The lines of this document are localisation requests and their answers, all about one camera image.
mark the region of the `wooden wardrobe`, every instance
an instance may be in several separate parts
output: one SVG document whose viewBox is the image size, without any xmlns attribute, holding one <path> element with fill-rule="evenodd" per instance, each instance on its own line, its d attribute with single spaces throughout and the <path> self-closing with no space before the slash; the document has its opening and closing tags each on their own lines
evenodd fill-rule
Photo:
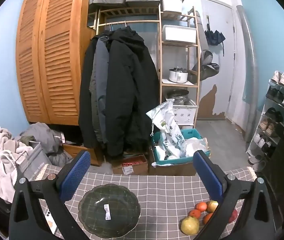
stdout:
<svg viewBox="0 0 284 240">
<path fill-rule="evenodd" d="M 17 27 L 16 71 L 29 122 L 78 125 L 81 68 L 95 35 L 89 0 L 24 0 Z"/>
</svg>

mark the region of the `white door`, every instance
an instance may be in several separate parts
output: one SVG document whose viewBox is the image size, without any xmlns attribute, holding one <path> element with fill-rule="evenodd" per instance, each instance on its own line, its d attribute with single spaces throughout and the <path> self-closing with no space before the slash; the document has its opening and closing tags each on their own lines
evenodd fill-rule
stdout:
<svg viewBox="0 0 284 240">
<path fill-rule="evenodd" d="M 213 54 L 213 63 L 220 66 L 217 75 L 201 82 L 201 94 L 198 111 L 198 119 L 224 120 L 229 104 L 233 68 L 234 68 L 234 29 L 232 9 L 222 4 L 201 0 L 203 16 L 201 17 L 204 30 L 207 29 L 208 18 L 210 29 L 222 33 L 226 38 L 224 44 L 224 56 L 222 44 L 210 46 Z"/>
</svg>

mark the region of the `drain pipe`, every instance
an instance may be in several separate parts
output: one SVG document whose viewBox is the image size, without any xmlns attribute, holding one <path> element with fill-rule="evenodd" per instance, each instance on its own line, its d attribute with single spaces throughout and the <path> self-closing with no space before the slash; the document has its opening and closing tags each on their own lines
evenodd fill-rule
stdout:
<svg viewBox="0 0 284 240">
<path fill-rule="evenodd" d="M 253 136 L 253 125 L 256 118 L 257 104 L 258 104 L 258 66 L 255 57 L 253 39 L 248 23 L 248 19 L 245 15 L 244 8 L 242 5 L 236 6 L 237 11 L 240 16 L 243 37 L 244 37 L 244 46 L 245 46 L 245 55 L 246 55 L 246 78 L 247 81 L 250 81 L 251 97 L 250 97 L 250 108 L 248 116 L 248 124 L 245 130 L 244 140 L 250 142 Z"/>
</svg>

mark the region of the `blue gripper pad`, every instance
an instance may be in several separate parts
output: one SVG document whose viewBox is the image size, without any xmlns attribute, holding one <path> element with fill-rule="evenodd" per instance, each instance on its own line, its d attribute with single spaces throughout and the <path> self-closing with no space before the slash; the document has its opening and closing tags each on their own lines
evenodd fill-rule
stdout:
<svg viewBox="0 0 284 240">
<path fill-rule="evenodd" d="M 193 167 L 201 178 L 211 199 L 220 203 L 224 192 L 222 184 L 199 152 L 197 151 L 193 155 Z"/>
<path fill-rule="evenodd" d="M 77 187 L 80 185 L 81 180 L 91 165 L 91 155 L 88 151 L 85 151 L 79 159 L 75 158 L 70 164 L 73 167 L 59 187 L 59 196 L 63 203 L 72 199 Z"/>
</svg>

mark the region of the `metal screw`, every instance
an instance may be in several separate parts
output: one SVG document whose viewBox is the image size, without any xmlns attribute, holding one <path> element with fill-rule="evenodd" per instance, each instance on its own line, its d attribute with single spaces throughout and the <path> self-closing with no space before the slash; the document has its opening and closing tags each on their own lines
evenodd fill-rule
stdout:
<svg viewBox="0 0 284 240">
<path fill-rule="evenodd" d="M 228 174 L 228 175 L 227 175 L 227 178 L 228 178 L 229 180 L 235 180 L 235 176 L 234 176 L 233 174 Z"/>
<path fill-rule="evenodd" d="M 23 184 L 24 182 L 26 182 L 26 178 L 20 178 L 20 183 Z"/>
<path fill-rule="evenodd" d="M 56 178 L 56 174 L 51 173 L 50 175 L 47 176 L 48 180 L 53 180 Z"/>
<path fill-rule="evenodd" d="M 258 183 L 263 184 L 264 183 L 264 179 L 258 178 Z"/>
</svg>

